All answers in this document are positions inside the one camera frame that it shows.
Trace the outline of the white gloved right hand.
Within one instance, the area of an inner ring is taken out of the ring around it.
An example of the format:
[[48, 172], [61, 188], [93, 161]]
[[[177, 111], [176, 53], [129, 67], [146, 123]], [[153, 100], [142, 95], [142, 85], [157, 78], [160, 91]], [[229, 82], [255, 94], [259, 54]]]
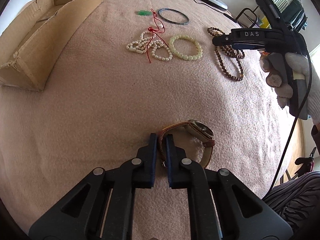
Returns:
[[277, 94], [278, 105], [284, 108], [289, 99], [293, 96], [293, 89], [287, 83], [286, 69], [284, 63], [289, 65], [289, 68], [299, 75], [304, 75], [305, 84], [309, 84], [311, 79], [311, 88], [307, 99], [308, 115], [311, 116], [314, 125], [319, 124], [319, 77], [314, 68], [309, 69], [309, 62], [303, 55], [295, 53], [286, 53], [282, 56], [278, 53], [271, 53], [268, 56], [260, 58], [260, 66], [267, 72], [276, 72], [282, 79], [282, 84], [276, 87], [275, 93]]

